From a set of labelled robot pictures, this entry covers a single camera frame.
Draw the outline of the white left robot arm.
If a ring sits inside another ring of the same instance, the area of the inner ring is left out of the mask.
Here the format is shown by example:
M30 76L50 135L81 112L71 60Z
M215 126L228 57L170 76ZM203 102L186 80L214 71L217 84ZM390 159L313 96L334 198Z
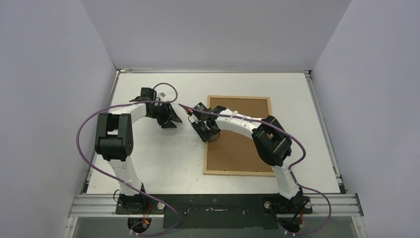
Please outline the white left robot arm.
M142 118L155 119L162 129L176 128L177 124L182 123L163 92L143 87L140 95L127 105L98 114L95 138L95 152L111 166L121 194L131 196L128 206L137 214L143 213L148 206L147 198L140 195L144 186L131 159L134 149L133 123Z

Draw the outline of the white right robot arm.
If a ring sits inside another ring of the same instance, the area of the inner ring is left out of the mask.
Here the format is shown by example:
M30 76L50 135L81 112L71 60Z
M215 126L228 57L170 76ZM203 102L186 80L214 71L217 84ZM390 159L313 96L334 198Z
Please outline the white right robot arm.
M284 162L292 153L292 137L284 131L275 117L253 118L223 106L206 108L202 103L193 108L182 108L188 115L195 117L191 126L203 142L210 142L222 130L251 139L260 159L271 166L274 172L278 194L282 196L281 209L291 213L300 206L297 197L300 187Z

